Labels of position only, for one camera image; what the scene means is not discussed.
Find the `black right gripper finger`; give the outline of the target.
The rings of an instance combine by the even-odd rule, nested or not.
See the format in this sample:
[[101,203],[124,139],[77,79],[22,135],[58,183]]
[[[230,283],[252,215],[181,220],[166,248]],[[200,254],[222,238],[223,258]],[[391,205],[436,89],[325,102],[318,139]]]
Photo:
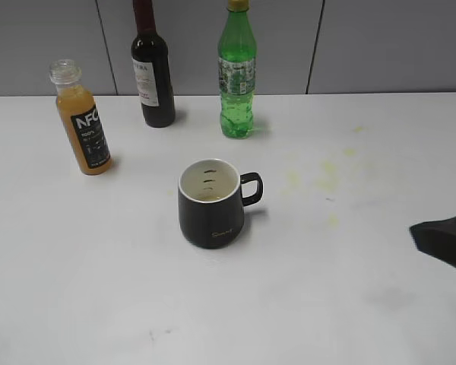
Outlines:
[[456,268],[456,216],[410,227],[417,249]]

